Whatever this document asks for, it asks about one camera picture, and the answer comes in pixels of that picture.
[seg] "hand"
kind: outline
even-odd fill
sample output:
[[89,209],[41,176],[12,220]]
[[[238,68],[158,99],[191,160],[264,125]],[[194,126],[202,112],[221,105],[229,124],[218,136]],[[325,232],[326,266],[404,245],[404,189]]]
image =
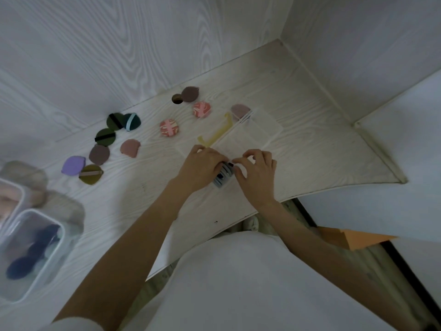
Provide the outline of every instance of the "hand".
[[179,186],[192,194],[212,182],[221,171],[222,162],[228,160],[226,156],[212,148],[195,145],[175,180],[179,182]]
[[[255,164],[248,160],[249,156],[253,156]],[[276,201],[274,199],[274,173],[277,161],[273,160],[271,152],[248,150],[242,158],[233,159],[233,163],[242,164],[245,167],[246,177],[237,166],[234,167],[234,175],[245,197],[257,211]]]

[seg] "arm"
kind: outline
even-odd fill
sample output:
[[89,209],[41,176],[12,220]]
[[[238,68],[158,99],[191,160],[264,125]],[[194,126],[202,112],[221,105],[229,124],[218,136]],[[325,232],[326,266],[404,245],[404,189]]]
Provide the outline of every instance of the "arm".
[[[247,158],[253,156],[255,164]],[[292,254],[327,278],[398,330],[418,330],[415,321],[403,315],[394,302],[363,273],[348,263],[330,245],[313,234],[274,199],[274,173],[277,162],[270,152],[248,150],[233,162],[242,164],[235,175],[246,198],[273,226]]]
[[116,330],[144,284],[187,198],[207,186],[228,158],[194,146],[177,177],[92,268],[54,321],[83,317]]

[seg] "forearm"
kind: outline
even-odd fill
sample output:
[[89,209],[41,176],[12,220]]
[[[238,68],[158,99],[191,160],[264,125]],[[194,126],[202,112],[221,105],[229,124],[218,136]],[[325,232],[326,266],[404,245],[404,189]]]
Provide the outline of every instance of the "forearm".
[[103,255],[55,320],[84,317],[116,330],[138,295],[168,229],[190,195],[171,180],[158,199]]
[[259,212],[271,223],[288,249],[317,273],[398,330],[417,330],[394,302],[330,245],[303,226],[280,203],[266,205]]

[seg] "plastic container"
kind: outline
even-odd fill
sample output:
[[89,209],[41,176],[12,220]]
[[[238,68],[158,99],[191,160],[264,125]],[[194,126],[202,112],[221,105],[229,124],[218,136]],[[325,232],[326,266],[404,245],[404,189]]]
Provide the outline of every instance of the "plastic container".
[[31,207],[31,191],[29,188],[22,186],[18,183],[0,178],[0,197],[3,200],[11,198],[11,194],[14,194],[14,199],[17,200],[17,205],[9,215],[0,220],[0,242],[5,238],[8,230],[11,227],[14,218],[23,210]]
[[212,112],[198,122],[175,148],[184,157],[195,144],[212,147],[229,158],[241,157],[249,149],[263,150],[282,132],[283,127],[264,109],[249,108],[251,111],[242,118],[231,109]]
[[38,209],[27,209],[17,215],[8,233],[0,243],[0,297],[21,302],[52,281],[81,231]]

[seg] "white wood grain surface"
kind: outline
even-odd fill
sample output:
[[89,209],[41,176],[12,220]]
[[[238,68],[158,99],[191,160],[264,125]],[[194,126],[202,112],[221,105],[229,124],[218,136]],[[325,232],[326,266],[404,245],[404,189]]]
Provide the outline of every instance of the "white wood grain surface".
[[441,0],[294,0],[282,40],[356,121],[441,68]]
[[280,36],[292,0],[0,0],[0,157]]
[[[22,304],[0,305],[2,330],[35,330],[49,323],[92,266],[177,174],[184,158],[174,145],[198,121],[190,104],[174,105],[171,96],[188,85],[199,86],[200,99],[213,109],[246,100],[251,107],[263,105],[284,127],[269,146],[279,162],[275,194],[280,201],[350,184],[398,181],[276,40],[129,109],[142,125],[117,133],[110,159],[102,165],[105,173],[94,186],[60,170],[68,156],[87,156],[104,121],[23,158],[45,170],[49,189],[82,203],[84,234],[51,284]],[[173,138],[159,132],[166,118],[180,126]],[[136,159],[119,152],[129,138],[141,142]],[[170,228],[150,276],[254,212],[236,180],[192,195]]]

